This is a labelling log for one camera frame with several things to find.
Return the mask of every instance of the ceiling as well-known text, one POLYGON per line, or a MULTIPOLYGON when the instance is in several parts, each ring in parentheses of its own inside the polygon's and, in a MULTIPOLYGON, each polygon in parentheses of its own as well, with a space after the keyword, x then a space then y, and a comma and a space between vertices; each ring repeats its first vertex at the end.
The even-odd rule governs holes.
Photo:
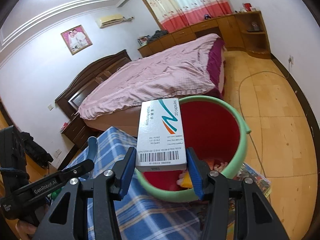
POLYGON ((124 1, 18 0, 0 29, 0 52, 10 53, 27 38, 62 19, 98 8, 118 7, 124 1))

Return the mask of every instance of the power outlet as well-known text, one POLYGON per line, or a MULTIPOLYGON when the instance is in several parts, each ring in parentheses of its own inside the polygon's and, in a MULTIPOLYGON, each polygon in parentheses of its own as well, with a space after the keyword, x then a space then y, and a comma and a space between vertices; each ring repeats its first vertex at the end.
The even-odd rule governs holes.
POLYGON ((61 150, 58 149, 58 150, 56 150, 56 151, 54 152, 53 156, 54 156, 55 158, 58 158, 59 155, 60 155, 60 153, 61 153, 61 150))
POLYGON ((291 65, 293 65, 293 56, 290 55, 288 60, 291 62, 291 65))

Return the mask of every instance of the floral curtain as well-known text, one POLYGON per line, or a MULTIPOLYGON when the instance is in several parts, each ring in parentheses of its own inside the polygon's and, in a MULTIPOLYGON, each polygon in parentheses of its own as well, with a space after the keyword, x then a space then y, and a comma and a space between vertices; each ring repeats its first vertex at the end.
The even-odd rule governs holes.
POLYGON ((158 21, 169 32, 204 20, 231 14, 227 0, 147 0, 158 21))

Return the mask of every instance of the bed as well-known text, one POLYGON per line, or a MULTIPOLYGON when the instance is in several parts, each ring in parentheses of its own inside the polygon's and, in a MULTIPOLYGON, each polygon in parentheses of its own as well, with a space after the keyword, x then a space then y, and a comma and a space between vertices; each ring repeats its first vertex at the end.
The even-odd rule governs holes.
POLYGON ((123 50, 87 66, 56 103, 69 118, 79 113, 91 128, 115 126, 137 136, 143 101, 200 94, 222 98, 223 51, 216 34, 137 61, 123 50))

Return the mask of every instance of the human hand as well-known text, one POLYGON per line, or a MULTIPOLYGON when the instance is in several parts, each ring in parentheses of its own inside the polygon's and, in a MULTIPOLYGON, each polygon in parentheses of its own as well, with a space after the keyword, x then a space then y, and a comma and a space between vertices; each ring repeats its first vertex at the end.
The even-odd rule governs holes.
POLYGON ((28 235, 33 235, 36 232, 37 227, 23 220, 19 220, 16 224, 16 230, 18 231, 21 240, 31 240, 28 235))

